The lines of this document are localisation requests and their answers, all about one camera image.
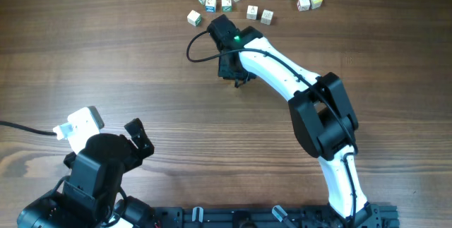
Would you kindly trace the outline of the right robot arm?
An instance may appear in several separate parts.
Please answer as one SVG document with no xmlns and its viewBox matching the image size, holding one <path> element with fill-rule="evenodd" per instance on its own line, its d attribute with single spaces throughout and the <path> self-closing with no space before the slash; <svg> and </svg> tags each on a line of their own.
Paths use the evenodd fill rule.
<svg viewBox="0 0 452 228">
<path fill-rule="evenodd" d="M 221 15 L 206 32 L 219 51 L 218 75 L 239 87 L 261 78 L 287 101 L 295 137 L 319 160 L 329 192 L 329 205 L 353 226 L 367 199 L 355 169 L 358 121 L 344 85 L 334 73 L 319 76 L 276 50 L 261 32 L 243 30 Z"/>
</svg>

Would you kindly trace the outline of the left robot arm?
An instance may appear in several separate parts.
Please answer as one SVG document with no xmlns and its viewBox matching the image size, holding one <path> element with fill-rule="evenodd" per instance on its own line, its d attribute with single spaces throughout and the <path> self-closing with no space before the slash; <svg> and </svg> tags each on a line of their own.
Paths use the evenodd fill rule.
<svg viewBox="0 0 452 228">
<path fill-rule="evenodd" d="M 140 119 L 124 128 L 130 139 L 99 133 L 79 153 L 68 154 L 64 163 L 70 175 L 24 208 L 18 227 L 161 227 L 155 210 L 121 187 L 123 175 L 155 149 Z"/>
</svg>

